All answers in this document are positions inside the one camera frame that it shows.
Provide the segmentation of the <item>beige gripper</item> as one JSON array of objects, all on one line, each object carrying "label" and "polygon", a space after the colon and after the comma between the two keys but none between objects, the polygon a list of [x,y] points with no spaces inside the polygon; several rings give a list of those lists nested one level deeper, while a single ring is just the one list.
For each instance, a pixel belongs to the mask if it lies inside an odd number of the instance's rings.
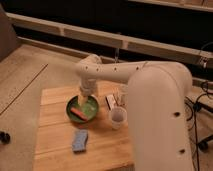
[{"label": "beige gripper", "polygon": [[80,80],[80,92],[82,95],[78,96],[78,104],[84,105],[88,101],[88,97],[95,93],[97,84],[95,79],[84,79]]}]

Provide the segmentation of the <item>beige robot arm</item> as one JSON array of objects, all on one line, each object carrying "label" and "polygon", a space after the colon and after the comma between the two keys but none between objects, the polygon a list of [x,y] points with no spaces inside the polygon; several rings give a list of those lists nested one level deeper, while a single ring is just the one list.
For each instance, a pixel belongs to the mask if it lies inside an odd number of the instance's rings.
[{"label": "beige robot arm", "polygon": [[98,79],[127,86],[125,104],[135,171],[194,171],[184,99],[192,75],[178,62],[104,64],[90,55],[76,64],[84,96]]}]

